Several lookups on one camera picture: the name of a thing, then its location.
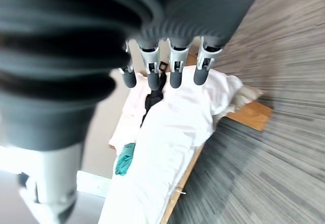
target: crumpled fabric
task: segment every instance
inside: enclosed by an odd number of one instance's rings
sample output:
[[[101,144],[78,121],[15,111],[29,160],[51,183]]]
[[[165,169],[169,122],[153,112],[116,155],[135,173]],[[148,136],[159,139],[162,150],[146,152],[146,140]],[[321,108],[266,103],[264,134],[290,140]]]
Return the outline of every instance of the crumpled fabric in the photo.
[[[116,175],[124,176],[127,173],[127,170],[129,169],[133,160],[133,153],[135,147],[135,143],[129,143],[123,147],[122,153],[120,154],[117,160],[117,165],[115,169]]]

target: white cloth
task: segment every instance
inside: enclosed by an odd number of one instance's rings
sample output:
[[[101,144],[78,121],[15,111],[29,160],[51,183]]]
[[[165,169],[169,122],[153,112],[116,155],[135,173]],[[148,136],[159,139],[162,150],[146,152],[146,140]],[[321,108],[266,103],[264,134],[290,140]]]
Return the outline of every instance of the white cloth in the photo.
[[[213,115],[224,112],[242,88],[237,77],[214,70],[197,86],[195,68],[184,68],[178,89],[170,86],[167,73],[164,99],[150,109],[141,129],[150,89],[147,78],[137,77],[110,141],[118,155],[136,142],[133,162],[125,176],[113,175],[99,224],[158,224],[196,147],[214,132]]]

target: black strap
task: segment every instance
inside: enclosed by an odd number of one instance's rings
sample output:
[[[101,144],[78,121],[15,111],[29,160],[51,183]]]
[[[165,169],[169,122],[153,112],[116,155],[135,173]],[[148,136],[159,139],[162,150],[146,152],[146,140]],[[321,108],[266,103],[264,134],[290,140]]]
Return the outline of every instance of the black strap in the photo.
[[[145,101],[145,108],[146,108],[146,114],[144,114],[144,116],[142,117],[142,123],[140,125],[140,127],[142,127],[142,124],[144,122],[144,119],[146,118],[150,108],[152,106],[154,106],[155,104],[157,104],[158,102],[160,102],[161,100],[163,100],[164,98],[164,94],[163,94],[163,88],[166,84],[166,73],[162,72],[162,74],[160,75],[160,86],[159,89],[156,91],[151,91],[151,94],[148,94],[146,97],[146,101]]]

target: floor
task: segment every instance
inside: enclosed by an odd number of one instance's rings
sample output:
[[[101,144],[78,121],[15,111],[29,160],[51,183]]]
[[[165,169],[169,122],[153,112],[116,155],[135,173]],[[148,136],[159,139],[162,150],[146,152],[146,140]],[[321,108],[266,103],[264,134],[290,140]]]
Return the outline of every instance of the floor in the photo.
[[[325,223],[325,0],[257,0],[216,69],[274,113],[221,121],[169,224]]]

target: teal cloth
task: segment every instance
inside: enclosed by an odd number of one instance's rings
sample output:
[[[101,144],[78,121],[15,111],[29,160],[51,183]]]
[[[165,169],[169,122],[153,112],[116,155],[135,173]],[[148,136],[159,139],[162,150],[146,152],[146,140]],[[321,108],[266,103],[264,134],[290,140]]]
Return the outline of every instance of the teal cloth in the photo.
[[[124,146],[117,160],[117,165],[115,169],[116,175],[124,176],[127,173],[133,160],[133,153],[135,147],[136,147],[135,143],[129,143]]]

